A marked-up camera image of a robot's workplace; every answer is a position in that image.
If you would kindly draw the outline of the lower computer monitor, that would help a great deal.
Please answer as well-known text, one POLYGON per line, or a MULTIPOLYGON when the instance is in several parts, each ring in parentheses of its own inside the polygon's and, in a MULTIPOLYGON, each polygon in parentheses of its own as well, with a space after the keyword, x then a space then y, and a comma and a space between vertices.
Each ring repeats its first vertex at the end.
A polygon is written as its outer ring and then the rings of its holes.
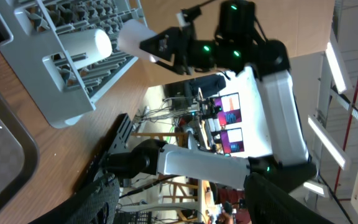
POLYGON ((225 154, 244 152, 244 140, 241 128, 221 130, 220 136, 225 154))

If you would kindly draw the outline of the white cup green inside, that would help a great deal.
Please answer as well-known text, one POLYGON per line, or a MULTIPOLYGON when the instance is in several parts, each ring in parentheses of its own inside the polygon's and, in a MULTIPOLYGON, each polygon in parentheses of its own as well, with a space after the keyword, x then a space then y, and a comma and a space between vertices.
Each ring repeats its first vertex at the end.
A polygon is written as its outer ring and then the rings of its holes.
POLYGON ((87 58, 74 63, 81 69, 103 60, 112 54, 111 41, 102 29, 88 29, 59 35, 59 39, 70 56, 85 53, 87 58))

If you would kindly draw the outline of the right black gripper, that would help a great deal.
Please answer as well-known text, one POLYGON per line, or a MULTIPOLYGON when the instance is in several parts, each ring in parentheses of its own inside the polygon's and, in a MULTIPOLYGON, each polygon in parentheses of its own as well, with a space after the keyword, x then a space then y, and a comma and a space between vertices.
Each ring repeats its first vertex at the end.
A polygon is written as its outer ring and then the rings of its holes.
POLYGON ((216 67, 216 42, 198 40, 193 26, 170 27, 167 30, 143 40, 140 49, 158 58, 171 61, 173 65, 162 61, 155 64, 177 75, 191 75, 193 72, 206 73, 216 67))

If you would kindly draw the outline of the upper computer monitor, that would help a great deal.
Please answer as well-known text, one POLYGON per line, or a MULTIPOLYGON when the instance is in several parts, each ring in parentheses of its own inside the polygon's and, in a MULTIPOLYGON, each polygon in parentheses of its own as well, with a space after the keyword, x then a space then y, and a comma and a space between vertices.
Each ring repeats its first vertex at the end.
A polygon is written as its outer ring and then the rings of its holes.
POLYGON ((215 107, 218 107, 217 119, 220 126, 241 123, 241 106, 238 93, 219 96, 214 99, 215 107))

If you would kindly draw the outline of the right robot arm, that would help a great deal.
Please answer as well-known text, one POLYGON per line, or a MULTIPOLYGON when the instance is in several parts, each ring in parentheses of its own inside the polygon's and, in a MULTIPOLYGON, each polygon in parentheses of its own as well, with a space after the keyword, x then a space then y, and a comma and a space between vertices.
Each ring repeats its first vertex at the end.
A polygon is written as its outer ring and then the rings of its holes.
POLYGON ((212 40, 196 37, 201 6, 182 10, 180 25, 154 33, 136 20, 124 23, 119 48, 178 75, 228 70, 249 74, 260 98, 256 119, 246 119, 241 138, 264 147, 264 156, 226 157, 148 139, 131 152, 109 156, 102 167, 124 178, 138 173, 181 175, 241 189, 257 175, 285 192, 316 175, 303 139, 285 45, 268 39, 251 1, 223 1, 212 40))

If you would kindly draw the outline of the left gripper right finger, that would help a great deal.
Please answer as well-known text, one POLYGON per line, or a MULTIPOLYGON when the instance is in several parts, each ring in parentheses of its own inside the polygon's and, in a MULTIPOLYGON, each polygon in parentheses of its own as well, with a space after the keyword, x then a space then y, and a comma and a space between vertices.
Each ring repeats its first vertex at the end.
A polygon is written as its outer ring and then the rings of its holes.
POLYGON ((244 181, 252 224, 332 224, 259 174, 244 181))

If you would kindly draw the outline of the computer monitor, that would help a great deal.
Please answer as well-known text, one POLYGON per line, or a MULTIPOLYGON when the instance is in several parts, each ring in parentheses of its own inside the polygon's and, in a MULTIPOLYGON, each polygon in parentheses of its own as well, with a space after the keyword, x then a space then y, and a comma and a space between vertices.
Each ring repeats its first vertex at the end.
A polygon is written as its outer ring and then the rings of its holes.
POLYGON ((244 152, 244 140, 241 128, 221 130, 220 136, 225 154, 244 152))
POLYGON ((220 126, 241 123, 241 106, 238 93, 219 96, 214 99, 215 107, 218 107, 217 119, 220 126))

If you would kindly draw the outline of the white cup pink inside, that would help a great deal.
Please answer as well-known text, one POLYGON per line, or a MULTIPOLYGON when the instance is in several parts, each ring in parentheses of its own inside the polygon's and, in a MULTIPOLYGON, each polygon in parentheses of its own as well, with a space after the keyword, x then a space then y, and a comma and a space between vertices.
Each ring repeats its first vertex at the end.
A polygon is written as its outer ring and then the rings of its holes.
POLYGON ((134 57, 156 63, 160 58, 140 49, 140 43, 143 40, 147 40, 156 35, 154 31, 150 30, 143 23, 135 19, 130 19, 124 23, 122 29, 119 31, 117 39, 119 50, 134 57))

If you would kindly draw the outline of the brown serving tray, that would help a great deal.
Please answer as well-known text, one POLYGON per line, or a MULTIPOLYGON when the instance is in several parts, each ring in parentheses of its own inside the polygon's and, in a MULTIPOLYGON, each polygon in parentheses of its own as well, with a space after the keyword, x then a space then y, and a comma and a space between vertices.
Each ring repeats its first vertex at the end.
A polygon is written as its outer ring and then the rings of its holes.
POLYGON ((39 148, 0 94, 0 211, 35 174, 39 148))

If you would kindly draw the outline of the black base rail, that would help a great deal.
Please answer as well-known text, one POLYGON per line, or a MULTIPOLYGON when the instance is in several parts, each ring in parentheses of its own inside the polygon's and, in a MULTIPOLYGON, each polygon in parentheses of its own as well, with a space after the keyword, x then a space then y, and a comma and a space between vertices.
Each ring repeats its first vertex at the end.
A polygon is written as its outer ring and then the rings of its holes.
POLYGON ((86 187, 105 173, 108 173, 108 159, 111 155, 127 149, 127 142, 132 133, 133 122, 127 113, 120 114, 111 129, 102 138, 97 153, 89 163, 79 189, 86 187))

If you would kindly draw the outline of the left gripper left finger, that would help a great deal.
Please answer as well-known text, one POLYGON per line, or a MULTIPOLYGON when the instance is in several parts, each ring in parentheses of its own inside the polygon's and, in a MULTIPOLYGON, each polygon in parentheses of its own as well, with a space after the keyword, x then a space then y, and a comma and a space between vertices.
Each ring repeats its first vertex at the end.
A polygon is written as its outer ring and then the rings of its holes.
POLYGON ((31 224, 112 224, 119 201, 119 181, 107 173, 31 224))

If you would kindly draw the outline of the grey dishwasher rack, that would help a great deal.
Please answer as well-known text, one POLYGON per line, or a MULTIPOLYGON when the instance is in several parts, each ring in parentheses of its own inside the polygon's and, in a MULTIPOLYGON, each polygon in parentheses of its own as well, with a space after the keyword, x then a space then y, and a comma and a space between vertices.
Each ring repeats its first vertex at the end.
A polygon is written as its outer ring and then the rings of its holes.
POLYGON ((139 0, 0 0, 0 53, 24 85, 48 123, 72 126, 96 108, 96 102, 136 62, 121 52, 119 31, 130 19, 145 21, 139 0), (112 54, 87 67, 74 63, 59 35, 88 29, 107 33, 112 54))

